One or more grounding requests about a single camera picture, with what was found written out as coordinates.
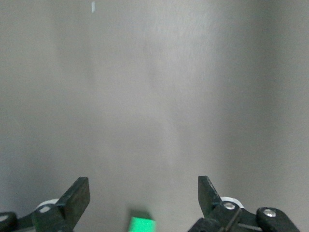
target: green object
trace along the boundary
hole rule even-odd
[[[155,232],[155,221],[132,217],[129,232]]]

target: bolt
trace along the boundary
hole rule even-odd
[[[40,213],[46,213],[47,211],[50,210],[50,207],[49,206],[44,206],[42,209],[40,209]]]
[[[276,212],[273,211],[273,210],[271,210],[271,209],[265,209],[265,210],[263,211],[263,213],[264,213],[266,216],[272,217],[272,218],[274,218],[274,217],[277,215]]]
[[[233,203],[231,203],[231,202],[225,202],[224,203],[224,207],[229,209],[229,210],[235,209],[235,205]]]
[[[6,219],[8,219],[8,217],[8,215],[0,216],[0,222],[5,221]]]

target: screw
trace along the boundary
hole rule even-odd
[[[274,217],[277,215],[276,212],[273,211],[273,210],[271,210],[271,209],[265,209],[265,210],[263,211],[263,213],[264,213],[266,216],[272,217],[272,218],[274,218]]]
[[[44,206],[42,209],[40,209],[40,213],[46,213],[47,211],[50,210],[50,207],[49,206]]]
[[[224,203],[224,207],[229,209],[229,210],[235,209],[235,205],[233,203],[231,203],[231,202]]]
[[[0,222],[5,221],[6,219],[8,219],[8,217],[9,216],[7,215],[0,216]]]

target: small white sticker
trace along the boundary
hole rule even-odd
[[[93,13],[96,10],[96,3],[93,1],[91,3],[91,12]]]

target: gray background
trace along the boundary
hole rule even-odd
[[[202,216],[197,176],[309,228],[309,1],[0,1],[0,211],[88,176],[76,231]]]

